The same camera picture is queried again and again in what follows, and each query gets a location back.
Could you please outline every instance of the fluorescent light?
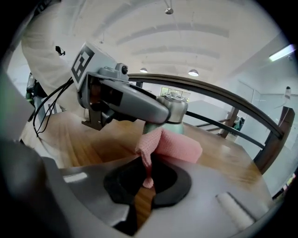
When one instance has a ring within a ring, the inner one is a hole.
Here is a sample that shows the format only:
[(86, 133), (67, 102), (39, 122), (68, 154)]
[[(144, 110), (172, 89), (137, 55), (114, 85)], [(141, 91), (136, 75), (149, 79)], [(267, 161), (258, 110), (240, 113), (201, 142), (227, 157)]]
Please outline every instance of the fluorescent light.
[(140, 72), (142, 72), (142, 73), (148, 73), (148, 71), (147, 71), (146, 68), (141, 68), (141, 69), (140, 69)]
[(290, 54), (294, 51), (295, 51), (295, 46), (294, 45), (289, 45), (289, 46), (283, 48), (282, 50), (276, 52), (272, 56), (270, 56), (269, 59), (271, 61), (276, 61), (276, 60), (278, 60), (278, 59), (280, 59), (280, 58), (282, 58), (282, 57), (284, 57), (284, 56), (286, 56), (286, 55), (288, 55), (288, 54)]
[(191, 70), (188, 72), (188, 74), (191, 75), (191, 76), (195, 76), (195, 77), (199, 76), (198, 71), (195, 70), (195, 69), (191, 69)]

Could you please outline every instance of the metal railing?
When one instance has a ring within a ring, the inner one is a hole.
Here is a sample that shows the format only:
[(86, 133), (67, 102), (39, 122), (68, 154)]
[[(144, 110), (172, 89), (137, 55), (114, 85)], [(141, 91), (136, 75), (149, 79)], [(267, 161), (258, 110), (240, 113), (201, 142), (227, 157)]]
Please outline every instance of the metal railing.
[(186, 115), (197, 118), (199, 120), (205, 121), (209, 124), (213, 124), (218, 126), (226, 131), (226, 133), (231, 132), (236, 134), (251, 143), (259, 146), (261, 151), (255, 157), (254, 161), (263, 174), (269, 166), (273, 163), (273, 161), (278, 156), (281, 151), (286, 138), (290, 132), (293, 120), (294, 120), (294, 111), (291, 109), (291, 113), (289, 109), (286, 114), (282, 114), (283, 119), (281, 119), (279, 125), (277, 125), (271, 118), (269, 118), (263, 111), (255, 107), (253, 104), (246, 101), (244, 98), (228, 91), (223, 88), (217, 87), (215, 85), (201, 82), (195, 79), (189, 79), (179, 76), (172, 75), (164, 75), (164, 74), (150, 74), (150, 73), (137, 73), (137, 74), (129, 74), (129, 81), (138, 82), (138, 85), (141, 86), (142, 83), (153, 83), (153, 84), (161, 84), (173, 87), (179, 87), (182, 89), (186, 89), (188, 91), (193, 91), (196, 93), (200, 93), (215, 99), (218, 99), (222, 102), (225, 102), (236, 109), (241, 110), (242, 112), (250, 115), (258, 122), (263, 124), (270, 130), (270, 134), (265, 142), (265, 145), (256, 141), (255, 139), (241, 133), (240, 131), (235, 130), (231, 126), (223, 124), (218, 121), (214, 121), (202, 115), (195, 114), (193, 112), (187, 112)]

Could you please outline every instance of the curved handrail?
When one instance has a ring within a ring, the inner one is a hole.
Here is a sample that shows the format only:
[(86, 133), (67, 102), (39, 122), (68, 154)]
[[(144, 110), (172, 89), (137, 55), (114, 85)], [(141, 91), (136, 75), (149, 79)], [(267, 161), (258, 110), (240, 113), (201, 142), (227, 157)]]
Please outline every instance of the curved handrail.
[(251, 143), (254, 143), (255, 145), (259, 146), (261, 149), (264, 149), (265, 146), (263, 144), (261, 144), (260, 142), (256, 141), (255, 139), (243, 134), (242, 132), (234, 129), (233, 127), (230, 127), (230, 126), (227, 126), (221, 122), (218, 122), (218, 121), (215, 121), (215, 120), (212, 120), (210, 118), (207, 118), (207, 117), (204, 117), (204, 116), (201, 116), (201, 115), (198, 115), (198, 114), (195, 114), (193, 112), (189, 112), (187, 111), (185, 115), (188, 115), (188, 116), (191, 116), (191, 117), (194, 117), (194, 118), (197, 118), (199, 120), (202, 120), (202, 121), (206, 121), (206, 122), (209, 122), (210, 124), (213, 124), (215, 126), (218, 126), (219, 128), (222, 128), (228, 132), (231, 132), (237, 136), (240, 136), (246, 140), (248, 140), (249, 142)]
[(279, 126), (263, 111), (258, 109), (250, 102), (246, 101), (244, 98), (223, 88), (196, 79), (189, 79), (185, 77), (165, 74), (133, 73), (129, 74), (128, 76), (129, 81), (163, 84), (168, 86), (179, 87), (218, 99), (250, 115), (258, 122), (266, 126), (270, 131), (272, 131), (272, 133), (276, 135), (277, 138), (282, 138), (283, 136), (283, 132), (279, 128)]

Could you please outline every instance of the white ceiling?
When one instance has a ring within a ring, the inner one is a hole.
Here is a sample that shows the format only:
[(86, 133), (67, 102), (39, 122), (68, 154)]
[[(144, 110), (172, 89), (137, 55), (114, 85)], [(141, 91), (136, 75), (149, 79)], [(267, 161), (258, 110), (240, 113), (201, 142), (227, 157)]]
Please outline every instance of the white ceiling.
[(166, 15), (164, 0), (63, 0), (57, 44), (69, 62), (89, 40), (127, 64), (130, 73), (145, 67), (149, 73), (191, 77), (187, 72), (195, 68), (195, 79), (214, 83), (280, 33), (251, 0), (171, 2), (174, 14)]

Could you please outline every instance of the black cable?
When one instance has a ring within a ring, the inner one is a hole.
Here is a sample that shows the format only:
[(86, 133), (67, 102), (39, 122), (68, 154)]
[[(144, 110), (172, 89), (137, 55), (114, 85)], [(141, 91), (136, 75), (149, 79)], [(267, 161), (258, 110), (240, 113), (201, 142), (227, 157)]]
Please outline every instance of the black cable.
[(52, 104), (51, 104), (51, 105), (49, 106), (49, 108), (47, 109), (45, 115), (43, 116), (43, 119), (42, 119), (42, 121), (41, 121), (41, 124), (40, 124), (39, 128), (37, 129), (37, 134), (38, 134), (38, 131), (39, 131), (39, 129), (41, 128), (41, 126), (42, 126), (42, 124), (43, 124), (43, 122), (44, 122), (44, 120), (45, 120), (45, 118), (46, 118), (46, 116), (47, 116), (48, 111), (51, 110), (51, 112), (50, 112), (50, 114), (49, 114), (49, 115), (51, 115), (51, 113), (52, 113), (52, 108), (54, 107), (54, 104), (56, 103), (57, 99), (60, 97), (60, 95), (62, 94), (62, 92), (64, 92), (64, 89), (66, 88), (66, 86), (67, 86), (67, 85), (65, 85), (64, 88), (62, 88), (62, 90), (61, 90), (60, 93), (57, 95), (57, 97), (56, 97), (56, 99), (54, 100), (54, 102), (52, 102)]
[(67, 85), (64, 86), (64, 88), (59, 92), (59, 94), (58, 94), (58, 96), (56, 97), (56, 99), (54, 100), (54, 102), (53, 102), (53, 103), (50, 105), (50, 107), (48, 108), (47, 112), (48, 112), (50, 109), (51, 109), (51, 111), (50, 111), (49, 116), (47, 117), (47, 123), (46, 123), (46, 126), (45, 126), (45, 128), (43, 129), (43, 131), (39, 132), (39, 129), (40, 129), (40, 127), (41, 127), (41, 125), (42, 125), (44, 119), (46, 118), (47, 112), (45, 113), (45, 115), (44, 115), (44, 117), (43, 117), (43, 120), (42, 120), (42, 122), (41, 122), (41, 125), (40, 125), (40, 127), (38, 128), (38, 130), (37, 130), (37, 136), (38, 136), (38, 134), (43, 133), (43, 132), (46, 130), (46, 128), (47, 128), (47, 124), (48, 124), (48, 122), (49, 122), (49, 120), (50, 120), (50, 117), (51, 117), (51, 115), (52, 115), (52, 111), (53, 111), (53, 109), (54, 109), (54, 107), (55, 107), (56, 101), (57, 101), (58, 98), (61, 96), (61, 94), (62, 94), (65, 90), (67, 90), (68, 87), (69, 87), (73, 82), (74, 82), (74, 81), (72, 80), (72, 81), (70, 81)]
[(37, 130), (37, 132), (39, 131), (39, 129), (41, 128), (41, 126), (42, 126), (42, 123), (43, 123), (43, 121), (45, 120), (45, 118), (46, 118), (46, 116), (47, 116), (47, 113), (48, 113), (48, 111), (52, 108), (52, 106), (53, 106), (53, 104), (54, 104), (54, 102), (50, 105), (50, 107), (48, 108), (48, 110), (46, 111), (46, 113), (45, 113), (45, 115), (43, 116), (43, 119), (42, 119), (42, 121), (41, 121), (41, 124), (40, 124), (40, 126), (39, 126), (39, 128), (38, 128), (38, 130)]
[(35, 120), (36, 120), (36, 116), (38, 114), (38, 112), (40, 111), (40, 109), (43, 107), (43, 105), (46, 103), (46, 101), (48, 101), (55, 93), (57, 93), (59, 90), (63, 89), (67, 84), (69, 84), (70, 82), (73, 82), (72, 78), (70, 78), (65, 84), (61, 85), (60, 87), (58, 87), (56, 90), (54, 90), (51, 94), (49, 94), (43, 101), (42, 103), (39, 105), (39, 107), (36, 109), (35, 115), (33, 117), (33, 129), (36, 133), (37, 136), (37, 131), (35, 129)]

